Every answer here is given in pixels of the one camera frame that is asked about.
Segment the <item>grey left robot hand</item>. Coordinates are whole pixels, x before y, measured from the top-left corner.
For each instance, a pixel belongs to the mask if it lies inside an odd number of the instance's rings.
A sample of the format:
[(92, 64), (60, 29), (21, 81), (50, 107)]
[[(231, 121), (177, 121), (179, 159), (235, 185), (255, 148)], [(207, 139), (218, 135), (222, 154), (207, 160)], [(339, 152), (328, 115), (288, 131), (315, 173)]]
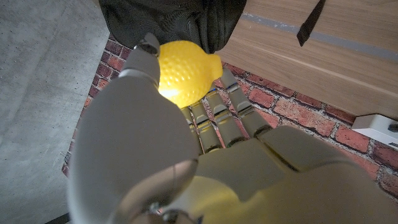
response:
[(70, 159), (73, 223), (396, 223), (397, 207), (367, 173), (324, 142), (270, 127), (234, 87), (250, 138), (210, 93), (220, 129), (158, 90), (160, 45), (133, 48), (91, 102)]

